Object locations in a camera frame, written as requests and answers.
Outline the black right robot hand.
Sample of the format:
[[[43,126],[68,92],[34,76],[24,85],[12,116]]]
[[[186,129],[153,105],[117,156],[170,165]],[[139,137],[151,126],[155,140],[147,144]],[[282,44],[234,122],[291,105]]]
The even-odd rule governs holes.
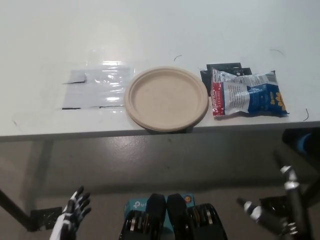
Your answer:
[[[278,152],[273,153],[274,160],[284,176],[284,190],[290,203],[292,222],[277,217],[276,215],[263,209],[260,205],[255,205],[244,198],[237,198],[239,206],[256,224],[265,228],[276,236],[286,234],[295,240],[310,240],[312,231],[307,208],[304,205],[300,183],[294,168],[282,159]]]

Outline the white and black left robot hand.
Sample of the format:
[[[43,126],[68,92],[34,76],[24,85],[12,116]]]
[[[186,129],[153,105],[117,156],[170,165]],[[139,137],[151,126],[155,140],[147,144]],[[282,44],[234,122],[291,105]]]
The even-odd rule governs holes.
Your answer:
[[[58,216],[49,240],[76,240],[77,232],[92,208],[89,206],[90,193],[84,193],[82,185],[68,200],[62,213]]]

